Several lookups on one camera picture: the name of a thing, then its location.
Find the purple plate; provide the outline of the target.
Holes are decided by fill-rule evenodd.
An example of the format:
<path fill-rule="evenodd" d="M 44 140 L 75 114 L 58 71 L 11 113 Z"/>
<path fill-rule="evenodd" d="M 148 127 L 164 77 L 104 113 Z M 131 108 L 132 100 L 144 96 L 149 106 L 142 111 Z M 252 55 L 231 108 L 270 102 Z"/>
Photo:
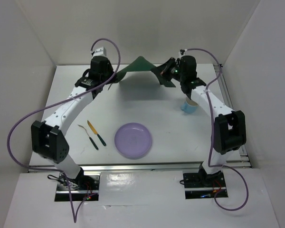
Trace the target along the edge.
<path fill-rule="evenodd" d="M 137 160 L 149 152 L 152 135 L 141 123 L 126 123 L 116 131 L 114 144 L 123 157 Z"/>

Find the dark green placemat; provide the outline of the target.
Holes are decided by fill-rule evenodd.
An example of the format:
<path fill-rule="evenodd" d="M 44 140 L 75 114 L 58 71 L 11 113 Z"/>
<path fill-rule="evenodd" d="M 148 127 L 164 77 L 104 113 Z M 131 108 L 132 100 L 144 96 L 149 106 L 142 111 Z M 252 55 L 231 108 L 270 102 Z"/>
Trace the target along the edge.
<path fill-rule="evenodd" d="M 168 88 L 174 88 L 176 85 L 170 81 L 166 81 L 162 78 L 157 69 L 157 66 L 149 62 L 142 56 L 137 57 L 131 64 L 126 66 L 125 68 L 118 70 L 116 75 L 108 84 L 117 84 L 121 82 L 121 80 L 125 77 L 127 73 L 131 72 L 152 72 L 158 79 L 160 85 L 163 85 Z"/>

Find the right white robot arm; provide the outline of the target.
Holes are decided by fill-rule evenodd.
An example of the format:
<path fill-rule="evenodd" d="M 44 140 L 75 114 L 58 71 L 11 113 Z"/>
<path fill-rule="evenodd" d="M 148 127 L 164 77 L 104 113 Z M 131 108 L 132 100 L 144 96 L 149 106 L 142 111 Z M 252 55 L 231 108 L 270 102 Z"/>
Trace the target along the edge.
<path fill-rule="evenodd" d="M 246 121 L 242 111 L 234 111 L 221 102 L 197 75 L 195 57 L 183 55 L 171 57 L 151 71 L 161 85 L 173 87 L 172 79 L 179 82 L 186 97 L 201 107 L 211 120 L 209 157 L 199 166 L 196 178 L 191 179 L 204 187 L 212 186 L 219 177 L 223 165 L 233 151 L 246 143 Z"/>

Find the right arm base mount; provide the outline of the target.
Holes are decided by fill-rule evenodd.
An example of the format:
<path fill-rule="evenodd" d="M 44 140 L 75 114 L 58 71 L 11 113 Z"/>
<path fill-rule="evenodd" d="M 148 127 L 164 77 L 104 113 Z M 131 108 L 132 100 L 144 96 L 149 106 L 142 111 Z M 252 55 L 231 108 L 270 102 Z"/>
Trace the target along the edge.
<path fill-rule="evenodd" d="M 179 181 L 179 184 L 184 186 L 187 200 L 211 199 L 215 195 L 217 198 L 228 197 L 225 177 L 221 171 L 207 180 L 198 173 L 183 173 L 183 179 Z"/>

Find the gold fork green handle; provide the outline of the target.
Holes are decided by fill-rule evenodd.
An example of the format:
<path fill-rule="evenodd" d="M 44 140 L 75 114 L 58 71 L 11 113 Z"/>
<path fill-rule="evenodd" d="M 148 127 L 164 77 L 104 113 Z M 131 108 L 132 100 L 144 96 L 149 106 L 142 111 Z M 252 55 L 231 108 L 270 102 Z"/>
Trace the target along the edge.
<path fill-rule="evenodd" d="M 94 146 L 94 148 L 95 148 L 96 150 L 99 150 L 98 146 L 96 145 L 96 143 L 94 142 L 94 140 L 93 140 L 93 139 L 91 138 L 91 136 L 89 135 L 87 129 L 86 129 L 84 126 L 82 126 L 82 125 L 79 125 L 79 124 L 78 124 L 78 126 L 79 126 L 80 128 L 82 128 L 82 129 L 85 131 L 86 135 L 88 136 L 88 138 L 89 138 L 90 142 L 92 143 L 92 145 Z"/>

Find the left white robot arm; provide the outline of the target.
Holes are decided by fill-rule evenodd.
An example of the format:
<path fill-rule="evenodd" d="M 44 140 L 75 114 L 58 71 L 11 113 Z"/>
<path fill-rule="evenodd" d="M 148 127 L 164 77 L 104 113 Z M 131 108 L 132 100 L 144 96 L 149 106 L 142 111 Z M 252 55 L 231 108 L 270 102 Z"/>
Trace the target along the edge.
<path fill-rule="evenodd" d="M 63 171 L 68 177 L 68 185 L 75 190 L 84 185 L 84 173 L 69 155 L 65 135 L 73 121 L 102 91 L 105 81 L 114 73 L 104 47 L 92 51 L 91 54 L 90 68 L 75 83 L 69 101 L 44 121 L 35 121 L 31 126 L 33 152 Z"/>

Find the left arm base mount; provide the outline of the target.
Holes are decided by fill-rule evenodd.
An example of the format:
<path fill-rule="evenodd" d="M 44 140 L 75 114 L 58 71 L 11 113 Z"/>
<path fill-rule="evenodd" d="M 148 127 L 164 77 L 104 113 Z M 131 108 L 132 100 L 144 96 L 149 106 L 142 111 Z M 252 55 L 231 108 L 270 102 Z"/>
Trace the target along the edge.
<path fill-rule="evenodd" d="M 87 197 L 87 201 L 98 201 L 99 200 L 99 184 L 100 174 L 94 174 L 89 176 L 92 180 L 78 186 L 70 182 L 71 195 L 73 201 L 82 201 L 84 197 Z M 64 177 L 60 174 L 58 177 L 49 174 L 47 178 L 51 181 L 56 181 L 56 193 L 55 202 L 69 202 L 69 193 L 67 183 Z"/>

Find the light blue mug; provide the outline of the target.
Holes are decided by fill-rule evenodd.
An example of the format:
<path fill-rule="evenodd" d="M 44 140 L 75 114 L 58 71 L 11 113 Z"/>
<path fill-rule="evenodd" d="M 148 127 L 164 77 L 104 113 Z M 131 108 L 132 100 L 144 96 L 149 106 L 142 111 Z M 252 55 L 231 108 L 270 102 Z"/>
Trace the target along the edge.
<path fill-rule="evenodd" d="M 184 103 L 182 104 L 182 106 L 180 107 L 180 109 L 184 113 L 192 114 L 197 110 L 198 106 L 199 105 L 196 102 L 194 102 L 191 99 L 186 97 L 186 99 L 185 99 Z"/>

